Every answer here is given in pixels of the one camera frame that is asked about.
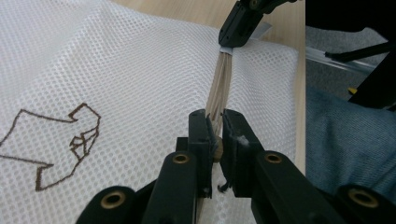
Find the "blue denim jeans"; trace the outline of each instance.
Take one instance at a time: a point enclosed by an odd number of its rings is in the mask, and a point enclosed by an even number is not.
[[[306,177],[332,195],[357,184],[396,203],[396,114],[307,88]]]

